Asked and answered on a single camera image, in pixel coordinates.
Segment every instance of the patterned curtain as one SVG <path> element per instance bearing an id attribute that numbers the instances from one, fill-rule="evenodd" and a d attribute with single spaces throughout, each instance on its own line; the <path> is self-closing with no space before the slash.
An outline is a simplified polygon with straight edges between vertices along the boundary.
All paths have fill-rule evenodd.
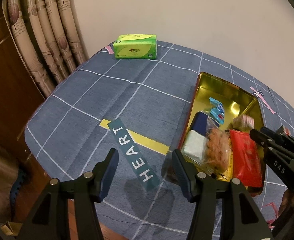
<path id="1" fill-rule="evenodd" d="M 44 97 L 86 61 L 70 0 L 3 0 L 17 51 Z"/>

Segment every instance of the wall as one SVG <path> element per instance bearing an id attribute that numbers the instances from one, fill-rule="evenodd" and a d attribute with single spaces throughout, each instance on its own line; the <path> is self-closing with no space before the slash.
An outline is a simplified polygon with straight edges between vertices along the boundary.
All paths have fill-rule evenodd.
<path id="1" fill-rule="evenodd" d="M 120 34 L 203 51 L 243 69 L 294 107 L 294 9 L 287 0 L 72 0 L 88 56 Z"/>

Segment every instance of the teal strip with white letters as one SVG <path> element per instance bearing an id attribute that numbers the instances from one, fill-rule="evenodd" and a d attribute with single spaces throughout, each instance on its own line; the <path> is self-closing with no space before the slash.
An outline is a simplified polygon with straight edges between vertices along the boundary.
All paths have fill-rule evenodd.
<path id="1" fill-rule="evenodd" d="M 125 154 L 129 166 L 144 188 L 148 191 L 158 186 L 160 183 L 159 178 L 129 135 L 123 122 L 118 118 L 108 123 L 108 127 L 121 151 Z"/>

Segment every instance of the tablecloth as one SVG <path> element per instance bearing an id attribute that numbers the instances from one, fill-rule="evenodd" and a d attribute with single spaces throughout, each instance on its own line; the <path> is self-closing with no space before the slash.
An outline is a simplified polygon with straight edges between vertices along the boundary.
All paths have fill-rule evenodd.
<path id="1" fill-rule="evenodd" d="M 52 178 L 75 179 L 91 171 L 109 149 L 118 148 L 102 120 L 120 118 L 128 130 L 169 146 L 160 154 L 139 146 L 161 183 L 146 192 L 119 150 L 119 165 L 108 196 L 96 210 L 100 222 L 128 239 L 186 239 L 195 204 L 167 176 L 171 151 L 178 145 L 199 72 L 207 72 L 252 93 L 261 90 L 272 114 L 259 99 L 265 126 L 288 127 L 294 136 L 294 109 L 268 86 L 219 58 L 168 42 L 157 42 L 156 60 L 115 59 L 100 50 L 80 65 L 35 112 L 25 140 Z M 254 198 L 266 220 L 275 218 L 286 187 L 267 168 L 263 192 Z M 219 238 L 221 201 L 217 200 L 213 239 Z"/>

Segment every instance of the silver screw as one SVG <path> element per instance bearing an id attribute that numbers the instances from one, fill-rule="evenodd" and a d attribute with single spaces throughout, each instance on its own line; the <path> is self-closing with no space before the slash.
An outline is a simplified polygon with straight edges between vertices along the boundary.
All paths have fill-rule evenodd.
<path id="1" fill-rule="evenodd" d="M 85 177 L 86 179 L 89 179 L 89 178 L 91 178 L 92 176 L 93 176 L 93 173 L 92 173 L 91 171 L 87 171 L 87 172 L 84 173 L 84 177 Z"/>
<path id="2" fill-rule="evenodd" d="M 58 183 L 58 179 L 54 178 L 54 179 L 51 179 L 50 182 L 49 182 L 51 185 L 56 185 Z"/>
<path id="3" fill-rule="evenodd" d="M 197 176 L 198 176 L 198 178 L 200 178 L 200 179 L 204 179 L 207 175 L 206 175 L 206 173 L 204 173 L 204 172 L 199 172 L 199 173 L 197 174 Z"/>
<path id="4" fill-rule="evenodd" d="M 240 184 L 240 179 L 238 179 L 238 178 L 233 178 L 232 179 L 232 182 L 234 183 L 234 184 L 236 184 L 236 185 L 239 185 Z"/>

